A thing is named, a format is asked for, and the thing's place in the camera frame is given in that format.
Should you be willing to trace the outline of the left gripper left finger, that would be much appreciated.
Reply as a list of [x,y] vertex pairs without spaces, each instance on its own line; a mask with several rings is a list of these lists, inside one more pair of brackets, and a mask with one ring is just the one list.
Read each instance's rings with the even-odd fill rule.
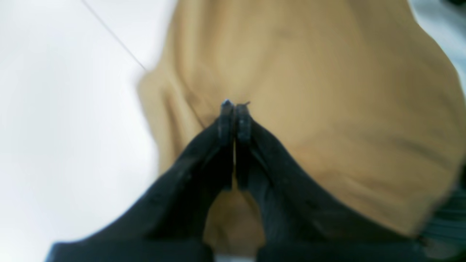
[[213,262],[202,240],[208,210],[232,186],[235,106],[215,122],[122,216],[77,242],[57,242],[47,262]]

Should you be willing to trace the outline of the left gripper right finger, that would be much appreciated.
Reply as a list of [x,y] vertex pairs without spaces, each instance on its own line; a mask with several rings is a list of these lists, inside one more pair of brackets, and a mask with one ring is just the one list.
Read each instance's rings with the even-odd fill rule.
[[257,202],[266,245],[258,262],[426,262],[414,240],[386,229],[331,196],[278,139],[235,106],[238,187]]

